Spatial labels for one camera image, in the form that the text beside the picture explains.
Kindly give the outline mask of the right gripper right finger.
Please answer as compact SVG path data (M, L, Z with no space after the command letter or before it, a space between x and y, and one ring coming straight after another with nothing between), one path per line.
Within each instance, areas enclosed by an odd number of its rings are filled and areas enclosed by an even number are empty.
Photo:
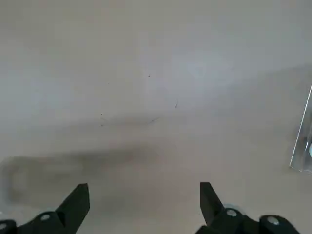
M198 234L297 234L287 219L266 214L255 221L235 208L226 208L211 183L200 184L200 208L205 220Z

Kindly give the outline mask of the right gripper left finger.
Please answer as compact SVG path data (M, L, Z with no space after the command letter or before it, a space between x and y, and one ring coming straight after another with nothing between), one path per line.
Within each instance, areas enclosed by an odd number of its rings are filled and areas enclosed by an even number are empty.
M15 220L0 221L2 234L75 234L90 210L88 184L75 187L54 210L43 212L18 226Z

